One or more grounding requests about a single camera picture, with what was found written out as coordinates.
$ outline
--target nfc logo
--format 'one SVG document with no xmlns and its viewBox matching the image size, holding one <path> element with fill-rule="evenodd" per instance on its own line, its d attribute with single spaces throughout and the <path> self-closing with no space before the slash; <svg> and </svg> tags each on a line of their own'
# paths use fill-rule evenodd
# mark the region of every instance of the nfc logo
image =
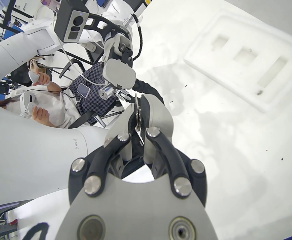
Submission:
<svg viewBox="0 0 292 240">
<path fill-rule="evenodd" d="M 75 141 L 75 149 L 78 149 L 77 139 L 73 139 Z"/>
</svg>

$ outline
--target hair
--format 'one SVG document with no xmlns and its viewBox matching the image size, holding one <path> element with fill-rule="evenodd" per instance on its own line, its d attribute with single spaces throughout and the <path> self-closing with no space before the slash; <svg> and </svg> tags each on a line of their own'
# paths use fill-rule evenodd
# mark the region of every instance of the hair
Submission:
<svg viewBox="0 0 292 240">
<path fill-rule="evenodd" d="M 7 98 L 7 99 L 5 99 L 5 100 L 0 100 L 0 107 L 6 106 L 6 105 L 8 105 L 9 103 L 14 103 L 14 102 L 16 102 L 16 101 L 18 101 L 18 100 L 14 100 L 14 99 L 11 98 L 11 97 L 9 97 L 9 98 Z"/>
</svg>

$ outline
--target plaid shirt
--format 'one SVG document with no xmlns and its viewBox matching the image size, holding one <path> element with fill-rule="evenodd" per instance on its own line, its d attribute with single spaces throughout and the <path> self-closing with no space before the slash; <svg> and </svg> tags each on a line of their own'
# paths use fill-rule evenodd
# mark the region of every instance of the plaid shirt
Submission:
<svg viewBox="0 0 292 240">
<path fill-rule="evenodd" d="M 103 78 L 103 69 L 100 65 L 100 63 L 97 63 L 93 65 L 90 69 L 87 71 L 84 71 L 83 76 L 87 78 L 88 80 L 97 83 L 97 84 L 104 84 L 105 79 Z M 77 88 L 79 84 L 82 83 L 90 88 L 89 95 L 87 98 L 84 98 L 77 92 Z M 91 84 L 87 80 L 85 80 L 82 76 L 78 76 L 69 86 L 69 89 L 72 91 L 74 96 L 76 97 L 76 100 L 78 101 L 76 107 L 78 112 L 83 115 L 86 112 L 93 111 L 96 112 L 99 116 L 105 115 L 109 107 L 113 104 L 113 102 L 117 99 L 116 97 L 112 96 L 108 98 L 107 100 L 102 99 L 98 91 L 103 86 L 97 86 L 94 84 Z M 96 123 L 96 120 L 91 117 L 87 121 L 90 125 L 93 125 Z"/>
</svg>

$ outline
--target vr controller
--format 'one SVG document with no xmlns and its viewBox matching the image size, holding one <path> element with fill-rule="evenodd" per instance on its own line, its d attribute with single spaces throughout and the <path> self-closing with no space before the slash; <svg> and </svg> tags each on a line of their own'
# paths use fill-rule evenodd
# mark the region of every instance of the vr controller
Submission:
<svg viewBox="0 0 292 240">
<path fill-rule="evenodd" d="M 38 101 L 34 94 L 26 91 L 20 96 L 20 110 L 22 115 L 32 114 L 35 106 L 38 106 Z"/>
<path fill-rule="evenodd" d="M 34 86 L 34 83 L 38 82 L 38 79 L 40 78 L 39 74 L 36 74 L 35 71 L 30 70 L 28 72 L 28 76 L 30 78 L 30 80 L 33 82 L 31 85 Z"/>
</svg>

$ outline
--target white shirt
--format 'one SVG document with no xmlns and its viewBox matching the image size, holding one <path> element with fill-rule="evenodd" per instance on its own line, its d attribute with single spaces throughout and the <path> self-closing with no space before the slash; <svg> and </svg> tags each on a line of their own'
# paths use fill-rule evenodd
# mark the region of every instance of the white shirt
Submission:
<svg viewBox="0 0 292 240">
<path fill-rule="evenodd" d="M 35 95 L 38 101 L 38 107 L 44 108 L 49 112 L 49 121 L 59 128 L 68 128 L 74 121 L 76 121 L 81 115 L 77 111 L 75 98 L 69 98 L 67 95 L 60 93 L 59 95 L 47 92 L 47 87 L 37 85 L 34 87 L 21 86 L 18 89 L 14 89 L 8 95 L 8 97 L 17 97 L 23 92 L 31 90 L 31 93 Z M 73 97 L 73 93 L 70 89 L 64 90 L 64 93 Z M 20 101 L 8 103 L 6 110 L 16 115 L 21 114 Z M 25 118 L 31 119 L 32 116 L 28 114 Z"/>
</svg>

